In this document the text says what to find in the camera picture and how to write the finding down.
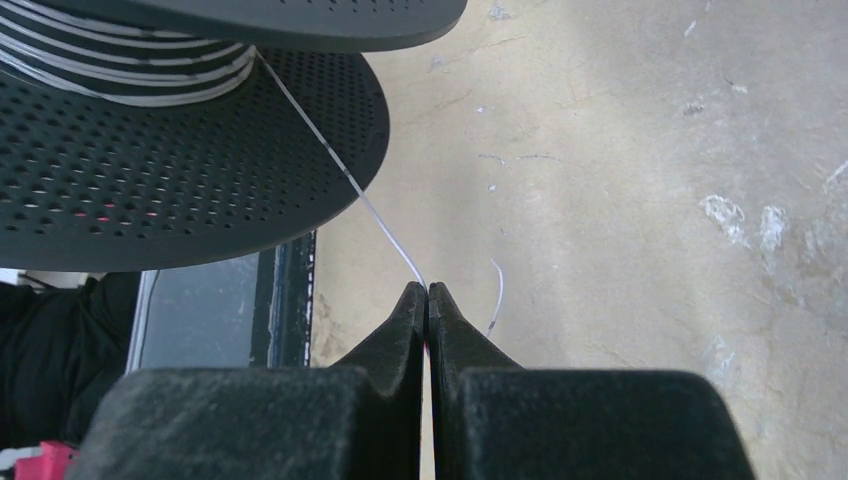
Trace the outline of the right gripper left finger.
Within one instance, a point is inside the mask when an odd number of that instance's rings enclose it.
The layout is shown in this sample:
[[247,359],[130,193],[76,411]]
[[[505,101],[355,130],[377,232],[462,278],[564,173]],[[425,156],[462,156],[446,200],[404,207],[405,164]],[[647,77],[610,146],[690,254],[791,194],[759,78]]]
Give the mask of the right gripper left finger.
[[71,479],[415,479],[426,291],[324,368],[142,369],[106,395]]

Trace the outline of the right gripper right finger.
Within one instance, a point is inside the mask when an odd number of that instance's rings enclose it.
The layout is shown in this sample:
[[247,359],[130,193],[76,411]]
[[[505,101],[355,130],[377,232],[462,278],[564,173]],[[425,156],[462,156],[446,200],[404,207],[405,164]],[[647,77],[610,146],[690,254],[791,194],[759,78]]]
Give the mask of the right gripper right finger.
[[430,286],[428,348],[440,479],[750,479],[729,411],[674,370],[528,369]]

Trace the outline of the black cable spool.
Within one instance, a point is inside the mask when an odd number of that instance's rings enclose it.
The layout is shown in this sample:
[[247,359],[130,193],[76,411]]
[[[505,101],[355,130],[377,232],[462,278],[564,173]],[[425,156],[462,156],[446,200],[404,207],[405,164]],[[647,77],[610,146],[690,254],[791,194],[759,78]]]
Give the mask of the black cable spool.
[[254,253],[357,200],[388,150],[366,61],[462,1],[5,1],[1,264],[141,271]]

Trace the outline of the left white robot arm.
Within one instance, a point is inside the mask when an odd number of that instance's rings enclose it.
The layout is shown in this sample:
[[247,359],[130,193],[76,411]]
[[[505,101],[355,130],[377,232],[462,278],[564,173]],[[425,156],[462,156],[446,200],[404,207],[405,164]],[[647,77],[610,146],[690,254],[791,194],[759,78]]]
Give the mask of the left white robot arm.
[[71,289],[1,286],[1,446],[77,447],[124,375],[141,275]]

